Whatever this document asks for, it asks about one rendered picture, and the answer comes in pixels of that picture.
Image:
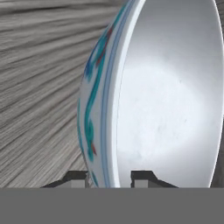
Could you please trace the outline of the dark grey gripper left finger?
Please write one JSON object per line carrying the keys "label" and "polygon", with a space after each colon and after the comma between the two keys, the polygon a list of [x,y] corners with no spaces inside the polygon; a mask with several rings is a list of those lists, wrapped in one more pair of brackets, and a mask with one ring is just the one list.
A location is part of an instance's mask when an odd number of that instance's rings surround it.
{"label": "dark grey gripper left finger", "polygon": [[44,188],[89,188],[88,171],[68,171],[65,176]]}

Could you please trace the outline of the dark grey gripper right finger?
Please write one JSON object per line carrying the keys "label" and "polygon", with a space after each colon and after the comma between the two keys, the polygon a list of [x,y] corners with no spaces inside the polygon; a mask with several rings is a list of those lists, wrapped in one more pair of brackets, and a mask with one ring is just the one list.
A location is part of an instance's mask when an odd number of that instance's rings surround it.
{"label": "dark grey gripper right finger", "polygon": [[165,188],[176,188],[175,185],[172,185],[170,183],[167,183],[161,179],[158,179],[157,176],[154,174],[153,171],[132,171],[130,173],[130,187],[134,188],[136,186],[137,180],[146,180],[148,187],[151,187],[151,185],[159,186],[159,187],[165,187]]}

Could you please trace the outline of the white bowl with teal pattern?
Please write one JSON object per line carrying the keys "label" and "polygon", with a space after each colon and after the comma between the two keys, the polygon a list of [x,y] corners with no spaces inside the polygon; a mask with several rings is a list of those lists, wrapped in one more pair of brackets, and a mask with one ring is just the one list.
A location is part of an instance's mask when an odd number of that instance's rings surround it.
{"label": "white bowl with teal pattern", "polygon": [[152,172],[212,183],[224,122],[224,43],[215,0],[126,0],[94,46],[77,129],[97,187]]}

